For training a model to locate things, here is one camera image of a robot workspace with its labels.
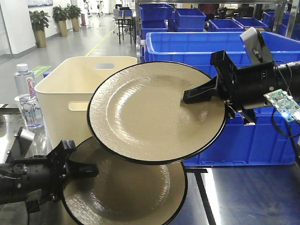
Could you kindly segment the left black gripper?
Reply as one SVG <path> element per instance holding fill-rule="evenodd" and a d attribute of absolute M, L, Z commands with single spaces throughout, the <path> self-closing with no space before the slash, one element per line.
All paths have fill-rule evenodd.
<path fill-rule="evenodd" d="M 64 165 L 67 162 L 67 176 L 72 179 L 92 178 L 99 174 L 93 163 L 80 163 L 68 160 L 76 150 L 73 140 L 61 140 L 46 156 L 33 156 L 13 161 L 14 172 L 20 176 L 13 181 L 13 200 L 47 201 L 56 200 L 62 183 Z"/>

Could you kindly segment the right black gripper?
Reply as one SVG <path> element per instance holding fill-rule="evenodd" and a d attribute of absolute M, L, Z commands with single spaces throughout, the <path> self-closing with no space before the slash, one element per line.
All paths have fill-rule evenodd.
<path fill-rule="evenodd" d="M 226 51 L 221 50 L 211 54 L 210 64 L 215 67 L 218 76 L 185 90 L 182 100 L 186 104 L 194 104 L 211 101 L 212 97 L 224 98 L 229 110 L 239 113 L 245 124 L 255 124 L 254 109 L 269 106 L 263 95 L 278 86 L 275 63 L 237 68 Z"/>

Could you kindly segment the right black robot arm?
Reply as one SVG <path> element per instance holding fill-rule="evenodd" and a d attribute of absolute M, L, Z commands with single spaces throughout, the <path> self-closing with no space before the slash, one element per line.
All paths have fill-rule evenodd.
<path fill-rule="evenodd" d="M 219 97 L 225 104 L 225 116 L 234 118 L 239 113 L 246 123 L 256 123 L 256 108 L 273 106 L 288 121 L 300 120 L 300 108 L 291 107 L 292 113 L 281 106 L 284 98 L 277 100 L 271 92 L 282 89 L 291 102 L 300 102 L 300 63 L 298 61 L 277 65 L 273 60 L 237 68 L 226 51 L 211 54 L 210 63 L 217 76 L 210 81 L 186 90 L 183 101 L 193 104 Z"/>

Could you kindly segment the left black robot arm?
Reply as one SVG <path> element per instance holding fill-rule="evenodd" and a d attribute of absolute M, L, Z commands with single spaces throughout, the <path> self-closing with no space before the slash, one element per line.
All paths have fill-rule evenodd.
<path fill-rule="evenodd" d="M 98 175 L 96 164 L 70 159 L 73 140 L 62 140 L 48 155 L 10 158 L 0 165 L 0 203 L 57 201 L 64 182 Z"/>

